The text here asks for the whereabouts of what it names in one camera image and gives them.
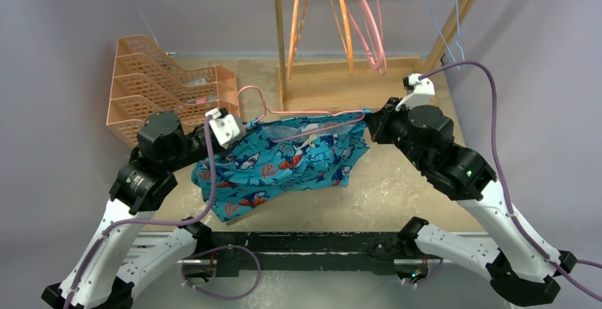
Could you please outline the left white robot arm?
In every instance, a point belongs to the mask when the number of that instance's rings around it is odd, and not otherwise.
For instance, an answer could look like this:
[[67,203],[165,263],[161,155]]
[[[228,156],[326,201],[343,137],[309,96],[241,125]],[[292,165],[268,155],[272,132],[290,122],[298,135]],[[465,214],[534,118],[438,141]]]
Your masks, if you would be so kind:
[[137,146],[120,168],[91,242],[69,276],[47,286],[42,300],[52,308],[130,308],[179,259],[201,259],[212,248],[200,217],[170,221],[161,243],[131,262],[126,256],[139,232],[156,224],[154,214],[177,185],[175,171],[213,161],[245,136],[240,117],[224,108],[207,112],[205,122],[186,134],[179,116],[151,114],[138,132]]

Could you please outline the blue shark print shorts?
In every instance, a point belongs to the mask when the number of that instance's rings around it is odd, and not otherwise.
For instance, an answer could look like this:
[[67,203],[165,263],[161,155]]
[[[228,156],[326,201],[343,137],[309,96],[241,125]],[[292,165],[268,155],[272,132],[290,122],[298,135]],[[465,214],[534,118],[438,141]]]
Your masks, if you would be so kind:
[[358,116],[299,116],[251,123],[247,135],[235,147],[216,154],[214,175],[204,159],[192,170],[191,181],[204,201],[209,200],[211,186],[216,185],[212,210],[222,222],[240,217],[284,192],[344,187],[351,169],[368,151],[364,121],[281,140]]

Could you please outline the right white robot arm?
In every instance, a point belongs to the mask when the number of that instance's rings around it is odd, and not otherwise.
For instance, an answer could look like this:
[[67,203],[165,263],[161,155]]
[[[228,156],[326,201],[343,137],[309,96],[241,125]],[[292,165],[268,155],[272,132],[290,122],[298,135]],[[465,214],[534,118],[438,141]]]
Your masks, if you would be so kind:
[[413,217],[399,233],[400,251],[447,259],[473,271],[503,299],[522,307],[554,301],[556,277],[576,257],[549,245],[504,194],[500,178],[473,149],[454,140],[454,123],[432,105],[408,108],[398,98],[365,117],[371,140],[393,144],[435,190],[463,207],[487,238],[469,239]]

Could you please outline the pink thin wire hanger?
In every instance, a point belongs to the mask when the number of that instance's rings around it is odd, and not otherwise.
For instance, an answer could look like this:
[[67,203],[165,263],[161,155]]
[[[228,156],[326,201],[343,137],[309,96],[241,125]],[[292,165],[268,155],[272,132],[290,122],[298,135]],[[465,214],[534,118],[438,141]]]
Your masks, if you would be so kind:
[[366,111],[365,110],[347,110],[347,111],[341,111],[338,113],[332,113],[332,112],[328,112],[328,111],[273,111],[270,109],[270,107],[267,105],[264,96],[262,94],[262,91],[259,87],[254,86],[254,85],[248,85],[248,86],[244,86],[242,88],[240,88],[237,93],[236,93],[236,98],[238,100],[240,100],[241,98],[241,94],[247,90],[255,90],[258,93],[258,96],[260,98],[261,101],[261,105],[263,108],[263,113],[262,115],[260,115],[259,117],[257,117],[254,120],[251,120],[252,124],[257,124],[258,122],[262,121],[264,117],[266,117],[268,114],[274,114],[274,115],[299,115],[299,116],[329,116],[329,117],[339,117],[339,116],[343,116],[343,115],[347,115],[347,114],[358,114],[359,116],[356,118],[353,118],[350,121],[346,121],[346,122],[341,122],[341,123],[336,123],[336,124],[332,124],[330,126],[323,126],[322,128],[316,128],[313,129],[311,131],[303,131],[300,134],[296,135],[296,136],[290,136],[287,138],[282,139],[281,141],[287,141],[290,139],[296,139],[297,137],[302,137],[305,135],[310,135],[310,134],[317,134],[319,132],[322,131],[327,131],[327,130],[332,130],[341,126],[346,126],[346,125],[350,125],[350,124],[355,124],[359,121],[363,121],[364,117],[366,116]]

